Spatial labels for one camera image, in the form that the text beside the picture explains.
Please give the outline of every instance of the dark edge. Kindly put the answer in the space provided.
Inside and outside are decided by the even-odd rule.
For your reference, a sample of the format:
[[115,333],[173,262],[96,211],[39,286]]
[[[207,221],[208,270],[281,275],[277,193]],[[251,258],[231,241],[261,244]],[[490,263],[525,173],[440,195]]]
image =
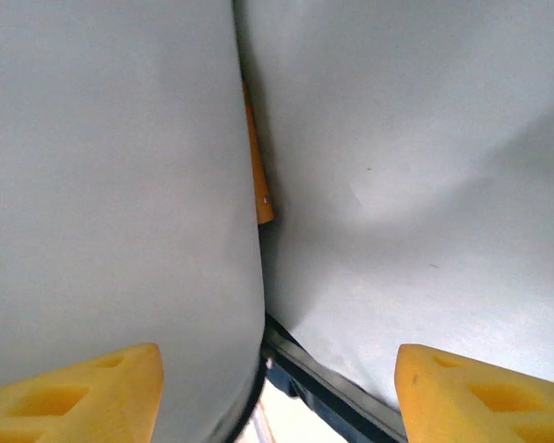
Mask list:
[[262,356],[259,357],[259,366],[257,367],[257,374],[255,375],[255,382],[248,396],[247,405],[242,411],[240,418],[236,422],[234,428],[230,432],[230,435],[225,440],[226,443],[234,443],[242,431],[248,424],[250,417],[252,416],[257,403],[259,402],[260,393],[262,392],[262,387],[265,384],[265,377],[267,376],[267,360]]
[[[284,339],[287,339],[296,346],[299,346],[299,344],[293,339],[293,337],[291,337],[289,332],[287,332],[287,330],[271,316],[266,316],[265,324],[266,329],[274,329]],[[266,347],[270,348],[269,350],[267,350],[267,353],[271,355],[271,358],[277,365],[282,367],[285,372],[293,377],[300,385],[309,390],[320,401],[331,408],[337,415],[343,418],[349,425],[363,434],[366,438],[373,441],[374,443],[396,443],[397,440],[389,436],[383,429],[381,429],[377,425],[371,423],[368,419],[359,414],[353,407],[349,406],[349,404],[347,404],[341,398],[337,397],[334,393],[325,389],[304,369],[293,363],[287,357],[279,354],[278,350],[273,348],[267,342],[263,341],[263,344]]]

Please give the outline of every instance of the orange object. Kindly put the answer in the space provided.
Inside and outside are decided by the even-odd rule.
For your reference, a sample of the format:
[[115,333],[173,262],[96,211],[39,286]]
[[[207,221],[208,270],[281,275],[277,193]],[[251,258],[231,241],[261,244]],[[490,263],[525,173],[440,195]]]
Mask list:
[[247,108],[248,122],[248,137],[250,138],[250,154],[252,157],[252,176],[255,184],[255,200],[257,204],[257,223],[263,224],[270,222],[275,218],[271,198],[269,196],[269,187],[265,170],[262,166],[260,158],[259,139],[257,137],[257,129],[255,128],[254,114],[252,113],[252,105],[248,98],[247,84],[243,83],[244,101]]
[[415,344],[395,383],[410,443],[554,443],[554,383]]
[[141,344],[0,387],[0,443],[147,443],[163,390]]

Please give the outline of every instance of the yellow foam block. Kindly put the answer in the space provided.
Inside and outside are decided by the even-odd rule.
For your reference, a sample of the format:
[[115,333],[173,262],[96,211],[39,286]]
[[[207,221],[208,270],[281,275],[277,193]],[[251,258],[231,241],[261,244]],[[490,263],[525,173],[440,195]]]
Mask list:
[[554,383],[414,344],[395,383],[410,443],[554,443]]
[[163,365],[141,344],[0,387],[0,443],[145,443]]

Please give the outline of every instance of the yellow plastic piece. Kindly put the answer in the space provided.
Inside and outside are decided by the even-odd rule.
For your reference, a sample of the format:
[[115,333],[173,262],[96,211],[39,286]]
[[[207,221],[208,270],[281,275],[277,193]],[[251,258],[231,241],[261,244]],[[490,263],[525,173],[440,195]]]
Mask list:
[[163,390],[141,344],[0,387],[0,443],[147,443]]
[[395,382],[410,443],[554,443],[554,383],[415,344]]

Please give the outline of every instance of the white fabric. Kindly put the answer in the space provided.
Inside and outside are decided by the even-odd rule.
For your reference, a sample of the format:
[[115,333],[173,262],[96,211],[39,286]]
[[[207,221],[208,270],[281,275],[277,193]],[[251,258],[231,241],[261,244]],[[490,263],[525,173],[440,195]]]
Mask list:
[[269,311],[392,406],[403,342],[554,381],[554,2],[236,11]]
[[263,313],[230,2],[0,2],[0,384],[155,341],[202,441]]

